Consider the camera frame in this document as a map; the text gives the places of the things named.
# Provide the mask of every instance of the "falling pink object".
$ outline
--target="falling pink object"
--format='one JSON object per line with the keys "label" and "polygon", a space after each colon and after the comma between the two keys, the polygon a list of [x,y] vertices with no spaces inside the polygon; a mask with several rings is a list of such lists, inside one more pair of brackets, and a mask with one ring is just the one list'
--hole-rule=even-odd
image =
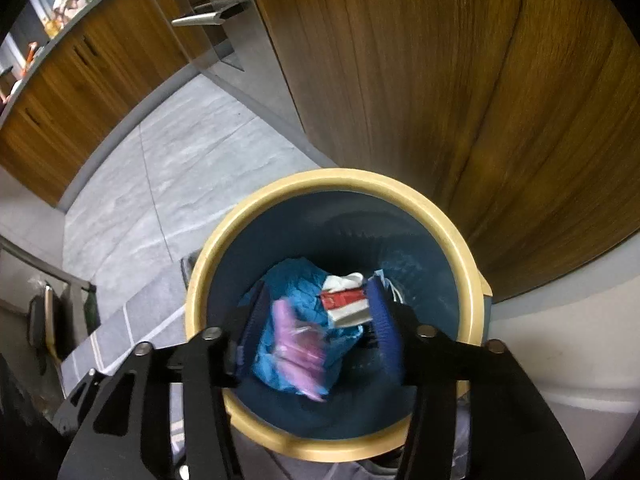
{"label": "falling pink object", "polygon": [[300,393],[322,401],[325,354],[321,328],[297,320],[287,298],[274,301],[271,312],[278,371]]}

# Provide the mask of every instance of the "screw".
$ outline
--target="screw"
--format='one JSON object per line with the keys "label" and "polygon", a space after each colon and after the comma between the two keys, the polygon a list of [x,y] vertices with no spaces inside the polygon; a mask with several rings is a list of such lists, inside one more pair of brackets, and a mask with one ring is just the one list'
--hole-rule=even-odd
{"label": "screw", "polygon": [[210,326],[202,333],[202,338],[206,341],[218,339],[222,335],[222,329],[218,326]]}
{"label": "screw", "polygon": [[138,343],[133,351],[135,355],[139,356],[147,355],[149,352],[151,352],[151,343],[147,343],[146,341]]}
{"label": "screw", "polygon": [[489,339],[489,341],[485,343],[485,346],[488,351],[493,354],[502,354],[506,350],[504,343],[499,339]]}
{"label": "screw", "polygon": [[420,337],[436,337],[438,329],[431,325],[420,325],[416,333]]}
{"label": "screw", "polygon": [[182,480],[189,480],[189,466],[182,464],[180,469],[178,469],[178,474]]}

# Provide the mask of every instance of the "trash can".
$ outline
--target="trash can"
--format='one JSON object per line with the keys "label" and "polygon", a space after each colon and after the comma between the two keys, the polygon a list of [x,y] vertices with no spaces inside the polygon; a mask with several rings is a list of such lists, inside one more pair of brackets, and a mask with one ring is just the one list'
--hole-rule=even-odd
{"label": "trash can", "polygon": [[[340,276],[383,269],[420,322],[466,343],[484,338],[491,289],[452,222],[416,190],[346,169],[283,178],[223,219],[191,277],[187,338],[219,324],[274,264],[298,256]],[[377,348],[357,346],[326,402],[278,392],[252,374],[224,397],[231,424],[258,444],[302,460],[344,462],[404,444],[415,389],[384,373]]]}

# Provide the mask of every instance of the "countertop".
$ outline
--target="countertop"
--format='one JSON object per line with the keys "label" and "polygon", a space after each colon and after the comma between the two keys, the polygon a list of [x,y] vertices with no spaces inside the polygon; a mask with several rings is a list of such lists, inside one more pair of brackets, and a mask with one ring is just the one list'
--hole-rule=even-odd
{"label": "countertop", "polygon": [[4,110],[2,110],[2,114],[0,114],[0,128],[2,128],[4,121],[9,116],[9,113],[11,113],[11,109],[14,107],[14,104],[18,101],[18,97],[20,97],[21,92],[27,87],[31,76],[38,71],[38,67],[40,66],[40,64],[45,59],[47,59],[47,56],[49,55],[49,53],[53,51],[56,45],[69,33],[69,31],[72,30],[89,12],[91,12],[96,6],[98,6],[103,1],[104,0],[91,0],[86,7],[82,8],[65,25],[65,27],[56,35],[55,38],[50,40],[49,43],[47,43],[43,47],[43,49],[41,49],[39,54],[33,60],[33,63],[29,68],[29,70],[27,71],[26,76],[22,78],[22,82],[20,83],[20,86],[18,86],[15,93],[11,96],[11,98],[9,99],[9,102],[4,107]]}

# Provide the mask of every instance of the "blue plastic bag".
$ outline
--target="blue plastic bag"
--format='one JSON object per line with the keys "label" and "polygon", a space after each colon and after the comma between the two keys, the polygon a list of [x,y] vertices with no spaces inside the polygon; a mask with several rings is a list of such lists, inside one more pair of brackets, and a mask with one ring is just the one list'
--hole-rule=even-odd
{"label": "blue plastic bag", "polygon": [[[271,301],[289,298],[296,317],[301,321],[316,323],[325,330],[326,359],[324,361],[325,395],[338,380],[342,357],[355,345],[362,336],[361,326],[348,328],[332,328],[327,312],[322,307],[318,295],[322,291],[324,280],[329,275],[319,269],[306,258],[288,258],[274,265],[261,277],[268,286]],[[241,304],[249,301],[251,291],[246,293]],[[278,373],[273,356],[274,330],[271,316],[262,333],[254,361],[254,374],[267,386],[281,392],[299,393],[295,386]]]}

